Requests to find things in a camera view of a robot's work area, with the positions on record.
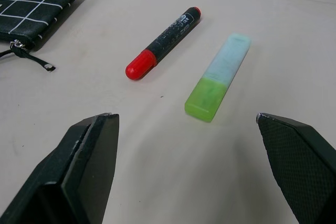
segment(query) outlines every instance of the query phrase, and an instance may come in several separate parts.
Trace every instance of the black marker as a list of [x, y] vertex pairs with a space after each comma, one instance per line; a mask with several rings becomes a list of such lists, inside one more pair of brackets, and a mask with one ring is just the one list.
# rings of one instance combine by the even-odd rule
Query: black marker
[[131, 80], [143, 77], [197, 25], [200, 18], [200, 9], [189, 8], [126, 67], [127, 77]]

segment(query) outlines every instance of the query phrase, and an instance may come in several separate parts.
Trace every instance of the marker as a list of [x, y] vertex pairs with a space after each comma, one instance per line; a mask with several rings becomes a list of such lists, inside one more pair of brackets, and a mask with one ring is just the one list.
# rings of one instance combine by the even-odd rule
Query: marker
[[250, 48], [251, 40], [231, 34], [184, 104], [187, 114], [211, 122], [240, 64]]
[[189, 8], [126, 67], [127, 77], [131, 80], [142, 78], [198, 24], [200, 18], [200, 9]]

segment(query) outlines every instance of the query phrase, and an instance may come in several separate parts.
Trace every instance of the zipper tab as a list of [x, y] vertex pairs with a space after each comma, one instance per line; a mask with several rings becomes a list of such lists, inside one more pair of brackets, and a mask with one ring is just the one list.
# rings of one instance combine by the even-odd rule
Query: zipper tab
[[45, 70], [51, 72], [53, 70], [55, 70], [56, 68], [50, 64], [45, 62], [44, 60], [41, 60], [39, 58], [36, 58], [35, 56], [32, 56], [28, 53], [27, 50], [25, 50], [25, 45], [21, 43], [21, 41], [19, 41], [18, 39], [15, 39], [14, 41], [11, 41], [9, 44], [9, 47], [11, 48], [10, 50], [4, 52], [6, 54], [13, 52], [15, 53], [16, 56], [20, 57], [20, 58], [27, 58], [29, 60], [32, 60], [38, 64], [40, 64]]

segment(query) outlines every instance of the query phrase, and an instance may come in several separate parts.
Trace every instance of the tabletop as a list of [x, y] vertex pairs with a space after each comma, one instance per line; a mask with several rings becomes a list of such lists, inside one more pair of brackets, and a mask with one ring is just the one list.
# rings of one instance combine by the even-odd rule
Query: tabletop
[[[125, 67], [189, 7], [201, 22], [139, 81]], [[231, 33], [251, 48], [211, 123], [184, 103]], [[336, 0], [76, 0], [32, 55], [0, 60], [0, 212], [84, 118], [120, 115], [103, 223], [297, 223], [273, 178], [257, 112], [332, 145]], [[9, 44], [0, 43], [0, 50]]]

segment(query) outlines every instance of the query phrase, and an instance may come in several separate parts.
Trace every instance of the pencil case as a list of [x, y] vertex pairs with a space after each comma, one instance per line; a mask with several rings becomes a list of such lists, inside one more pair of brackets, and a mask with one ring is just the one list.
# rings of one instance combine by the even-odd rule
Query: pencil case
[[0, 40], [10, 49], [0, 57], [14, 53], [40, 64], [47, 71], [55, 66], [29, 54], [57, 22], [57, 17], [75, 0], [0, 0]]

